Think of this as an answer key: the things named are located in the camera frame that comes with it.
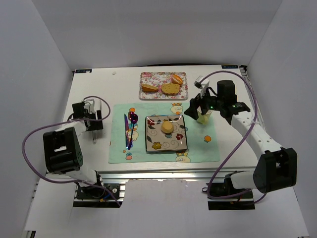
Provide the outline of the yellow green mug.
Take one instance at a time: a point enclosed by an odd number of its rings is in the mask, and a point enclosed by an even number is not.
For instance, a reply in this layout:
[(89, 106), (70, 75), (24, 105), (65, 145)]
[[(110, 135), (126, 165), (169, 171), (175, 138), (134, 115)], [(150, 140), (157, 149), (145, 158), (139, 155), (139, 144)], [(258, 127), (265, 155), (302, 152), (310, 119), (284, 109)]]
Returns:
[(212, 110), (208, 110), (206, 112), (206, 114), (202, 114), (200, 109), (197, 109), (197, 113), (198, 113), (198, 119), (196, 120), (198, 123), (201, 124), (208, 124), (209, 123), (209, 118), (212, 114)]

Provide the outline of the round bread roll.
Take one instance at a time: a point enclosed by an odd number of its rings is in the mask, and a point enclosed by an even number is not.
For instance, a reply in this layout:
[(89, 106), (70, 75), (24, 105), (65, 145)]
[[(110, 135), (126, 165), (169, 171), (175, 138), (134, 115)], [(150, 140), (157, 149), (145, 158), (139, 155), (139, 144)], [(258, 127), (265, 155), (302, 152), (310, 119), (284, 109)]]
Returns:
[(165, 120), (161, 125), (161, 131), (166, 134), (172, 133), (174, 131), (173, 124), (170, 121)]

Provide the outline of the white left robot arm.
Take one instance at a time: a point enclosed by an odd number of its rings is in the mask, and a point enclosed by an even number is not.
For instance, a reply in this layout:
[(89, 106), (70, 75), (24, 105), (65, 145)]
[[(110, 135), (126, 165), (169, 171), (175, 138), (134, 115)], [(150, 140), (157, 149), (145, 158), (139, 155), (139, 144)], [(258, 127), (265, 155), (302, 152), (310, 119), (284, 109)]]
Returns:
[(43, 135), (48, 172), (101, 186), (100, 175), (84, 165), (78, 137), (84, 132), (103, 130), (101, 104), (94, 99), (72, 104), (70, 123)]

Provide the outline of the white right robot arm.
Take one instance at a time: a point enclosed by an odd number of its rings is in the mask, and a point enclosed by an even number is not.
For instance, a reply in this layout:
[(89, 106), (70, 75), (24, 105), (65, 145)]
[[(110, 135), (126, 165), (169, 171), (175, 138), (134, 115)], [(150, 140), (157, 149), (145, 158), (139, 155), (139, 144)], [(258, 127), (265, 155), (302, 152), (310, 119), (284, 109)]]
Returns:
[(208, 111), (218, 111), (243, 136), (258, 160), (254, 171), (228, 174), (221, 191), (217, 192), (211, 187), (211, 196), (229, 196), (245, 189), (268, 193), (296, 184), (297, 153), (293, 148), (284, 148), (277, 143), (257, 124), (250, 108), (237, 100), (233, 81), (219, 81), (215, 96), (209, 93), (208, 81), (200, 82), (197, 79), (194, 85), (200, 89), (200, 93), (190, 100), (185, 115), (197, 120), (199, 112), (205, 115)]

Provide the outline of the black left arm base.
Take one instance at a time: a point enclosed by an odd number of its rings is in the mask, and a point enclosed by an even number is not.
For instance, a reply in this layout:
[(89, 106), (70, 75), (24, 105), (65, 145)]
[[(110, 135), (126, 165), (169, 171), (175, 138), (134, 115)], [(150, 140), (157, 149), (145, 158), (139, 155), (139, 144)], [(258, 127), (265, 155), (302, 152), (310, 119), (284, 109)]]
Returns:
[(123, 201), (119, 183), (104, 183), (108, 190), (95, 187), (76, 187), (74, 208), (119, 208)]

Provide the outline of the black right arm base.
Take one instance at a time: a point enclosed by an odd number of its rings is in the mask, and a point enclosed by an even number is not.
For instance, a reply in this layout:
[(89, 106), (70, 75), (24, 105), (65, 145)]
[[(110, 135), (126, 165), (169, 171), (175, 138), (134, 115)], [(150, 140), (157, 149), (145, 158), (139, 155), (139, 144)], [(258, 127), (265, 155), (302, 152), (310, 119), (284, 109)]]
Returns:
[(252, 191), (242, 192), (244, 189), (235, 189), (230, 173), (224, 177), (223, 182), (213, 182), (208, 193), (208, 183), (202, 188), (202, 193), (215, 197), (208, 200), (210, 211), (255, 210)]

